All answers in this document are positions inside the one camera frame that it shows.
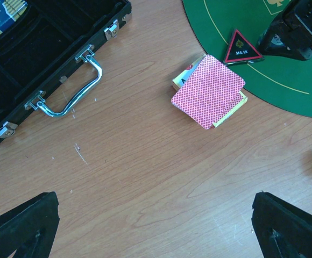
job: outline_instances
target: poker chip case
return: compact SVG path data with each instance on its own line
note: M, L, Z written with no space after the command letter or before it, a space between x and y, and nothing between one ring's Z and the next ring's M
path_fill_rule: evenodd
M132 18L127 0L25 2L21 17L0 35L0 143L34 110L49 119L71 110L101 79L95 51ZM95 68L97 77L63 111L52 111L47 97L84 62Z

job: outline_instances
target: round green mat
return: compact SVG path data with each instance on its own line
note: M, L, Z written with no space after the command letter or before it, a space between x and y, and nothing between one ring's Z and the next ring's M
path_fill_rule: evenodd
M223 61L237 28L251 44L290 0L183 0L188 20L205 51ZM290 112L312 117L312 59L297 61L265 56L254 64L230 67L245 81L245 89Z

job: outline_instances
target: metal handle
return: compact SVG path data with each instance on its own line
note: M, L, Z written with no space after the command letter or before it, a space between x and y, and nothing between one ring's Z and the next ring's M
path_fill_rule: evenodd
M93 87L101 80L102 77L102 68L100 64L94 59L94 57L90 54L86 56L86 62L91 63L92 66L97 70L97 77L89 82L86 86L84 86L65 106L63 111L56 113L52 111L43 101L38 101L36 103L37 107L40 110L43 110L50 117L62 117L67 112L69 112L89 91L93 89Z

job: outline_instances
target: deck of cards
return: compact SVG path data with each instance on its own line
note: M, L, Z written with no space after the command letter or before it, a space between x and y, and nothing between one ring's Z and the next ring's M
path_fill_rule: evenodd
M204 55L173 80L172 104L205 129L215 128L247 102L244 85L240 76Z

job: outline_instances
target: wooden table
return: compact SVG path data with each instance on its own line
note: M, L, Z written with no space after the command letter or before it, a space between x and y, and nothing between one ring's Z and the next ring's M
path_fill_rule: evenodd
M261 257L257 192L312 214L312 119L244 92L240 110L204 130L170 102L172 78L203 53L181 1L132 4L75 112L36 111L0 145L0 214L55 191L51 257ZM47 102L61 109L92 77L84 64Z

